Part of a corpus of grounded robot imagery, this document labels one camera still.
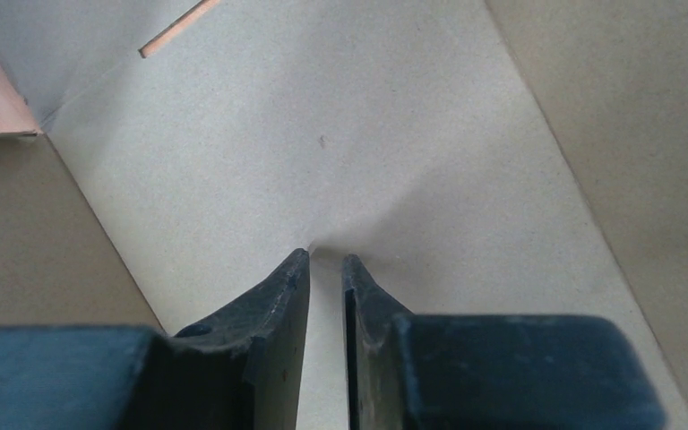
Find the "cardboard wall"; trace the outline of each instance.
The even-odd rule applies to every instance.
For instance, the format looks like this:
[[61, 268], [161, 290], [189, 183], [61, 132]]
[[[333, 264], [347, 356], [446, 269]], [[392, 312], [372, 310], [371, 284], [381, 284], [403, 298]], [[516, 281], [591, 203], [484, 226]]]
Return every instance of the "cardboard wall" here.
[[0, 324], [159, 327], [45, 137], [0, 139]]
[[0, 0], [0, 62], [44, 130], [194, 0]]
[[688, 0], [488, 0], [688, 398]]
[[419, 313], [598, 314], [688, 408], [481, 1], [223, 2], [49, 132], [169, 332], [313, 254], [297, 428], [347, 427], [340, 258]]

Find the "brown cardboard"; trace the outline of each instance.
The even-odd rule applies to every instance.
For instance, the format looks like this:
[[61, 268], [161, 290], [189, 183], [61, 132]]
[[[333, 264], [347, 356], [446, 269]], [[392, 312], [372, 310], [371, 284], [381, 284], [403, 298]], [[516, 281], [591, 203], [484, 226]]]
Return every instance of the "brown cardboard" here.
[[688, 398], [688, 1], [487, 4]]
[[45, 136], [0, 139], [0, 324], [159, 327]]

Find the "wooden stick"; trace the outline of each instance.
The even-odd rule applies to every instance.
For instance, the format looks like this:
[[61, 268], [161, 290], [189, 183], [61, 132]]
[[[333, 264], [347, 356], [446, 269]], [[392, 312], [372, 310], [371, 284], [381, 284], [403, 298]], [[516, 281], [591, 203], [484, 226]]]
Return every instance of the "wooden stick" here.
[[188, 12], [184, 13], [180, 18], [175, 20], [175, 22], [168, 25], [168, 27], [155, 36], [154, 39], [150, 40], [146, 45], [139, 49], [138, 52], [141, 54], [141, 57], [146, 58], [157, 52], [158, 49], [180, 34], [180, 32], [185, 30], [186, 27], [196, 22], [196, 20], [201, 18], [202, 15], [207, 13], [207, 11], [209, 11], [218, 3], [220, 3], [220, 0], [202, 0], [201, 2], [197, 3], [194, 7], [189, 9]]

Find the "black plastic part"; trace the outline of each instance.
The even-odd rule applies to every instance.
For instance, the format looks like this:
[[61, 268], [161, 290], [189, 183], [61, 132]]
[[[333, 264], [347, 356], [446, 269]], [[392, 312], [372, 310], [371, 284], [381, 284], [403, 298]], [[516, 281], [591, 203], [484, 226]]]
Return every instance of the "black plastic part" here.
[[609, 321], [414, 315], [344, 262], [352, 430], [654, 430], [665, 416]]
[[0, 329], [0, 428], [291, 430], [309, 255], [175, 338], [147, 327]]

